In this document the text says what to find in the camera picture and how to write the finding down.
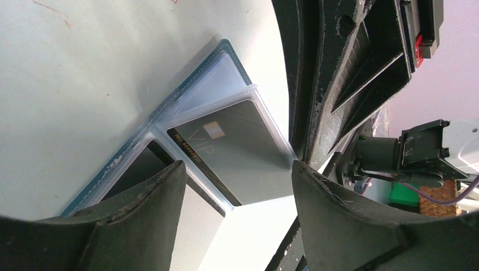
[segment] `white wall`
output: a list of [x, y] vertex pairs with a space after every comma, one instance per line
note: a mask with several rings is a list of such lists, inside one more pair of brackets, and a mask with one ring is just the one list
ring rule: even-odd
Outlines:
[[436, 119], [479, 117], [479, 1], [444, 1], [441, 44], [388, 105], [391, 136]]

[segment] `wicker basket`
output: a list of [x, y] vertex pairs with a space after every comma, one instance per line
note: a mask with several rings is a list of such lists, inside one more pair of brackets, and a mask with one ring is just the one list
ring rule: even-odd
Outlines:
[[[458, 195], [456, 181], [445, 181], [441, 188], [421, 187], [420, 190], [442, 202], [452, 200]], [[419, 209], [422, 215], [433, 217], [451, 217], [460, 214], [456, 205], [441, 206], [419, 197]]]

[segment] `gray card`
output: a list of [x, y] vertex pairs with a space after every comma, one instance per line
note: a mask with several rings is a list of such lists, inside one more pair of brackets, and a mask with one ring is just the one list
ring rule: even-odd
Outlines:
[[171, 128], [168, 135], [234, 206], [293, 193], [290, 164], [250, 100]]

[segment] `scratch mark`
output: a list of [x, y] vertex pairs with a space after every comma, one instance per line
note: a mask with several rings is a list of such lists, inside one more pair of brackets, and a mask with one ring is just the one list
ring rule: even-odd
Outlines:
[[62, 13], [62, 12], [60, 12], [60, 11], [58, 11], [58, 10], [52, 8], [52, 7], [49, 7], [49, 6], [47, 6], [47, 5], [45, 5], [45, 4], [42, 4], [42, 3], [38, 3], [37, 1], [32, 1], [32, 2], [35, 3], [35, 4], [37, 4], [37, 5], [39, 5], [39, 6], [48, 8], [48, 9], [51, 10], [51, 11], [55, 11], [55, 12], [57, 12], [57, 13], [60, 13], [60, 14], [62, 14], [63, 16], [65, 16], [65, 17], [68, 18], [68, 16], [67, 16], [65, 13]]
[[72, 29], [72, 24], [69, 21], [65, 20], [65, 24], [68, 26], [69, 29]]

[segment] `green object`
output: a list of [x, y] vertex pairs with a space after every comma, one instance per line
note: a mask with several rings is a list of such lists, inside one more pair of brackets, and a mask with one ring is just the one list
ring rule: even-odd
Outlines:
[[398, 203], [408, 206], [417, 206], [419, 204], [419, 196], [416, 192], [406, 188], [399, 183], [393, 183], [393, 189], [391, 191], [390, 203]]

